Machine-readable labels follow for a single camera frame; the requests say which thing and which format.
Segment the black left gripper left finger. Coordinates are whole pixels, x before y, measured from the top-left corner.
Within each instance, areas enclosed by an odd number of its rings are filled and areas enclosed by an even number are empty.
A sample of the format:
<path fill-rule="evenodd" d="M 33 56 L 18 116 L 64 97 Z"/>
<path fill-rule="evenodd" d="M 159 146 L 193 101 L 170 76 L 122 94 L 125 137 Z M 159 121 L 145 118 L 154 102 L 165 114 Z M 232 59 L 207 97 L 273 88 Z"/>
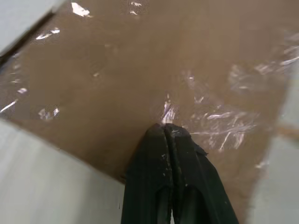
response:
<path fill-rule="evenodd" d="M 164 129 L 150 127 L 126 171 L 121 224 L 170 224 L 173 189 Z"/>

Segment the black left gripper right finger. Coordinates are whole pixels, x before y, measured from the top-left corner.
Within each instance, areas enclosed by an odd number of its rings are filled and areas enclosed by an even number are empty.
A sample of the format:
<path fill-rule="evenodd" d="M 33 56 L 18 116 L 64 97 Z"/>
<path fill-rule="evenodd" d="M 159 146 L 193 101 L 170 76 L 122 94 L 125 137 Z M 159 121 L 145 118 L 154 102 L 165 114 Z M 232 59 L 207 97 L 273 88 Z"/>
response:
<path fill-rule="evenodd" d="M 207 153 L 189 132 L 166 124 L 174 181 L 173 218 L 175 224 L 239 224 L 224 186 Z"/>

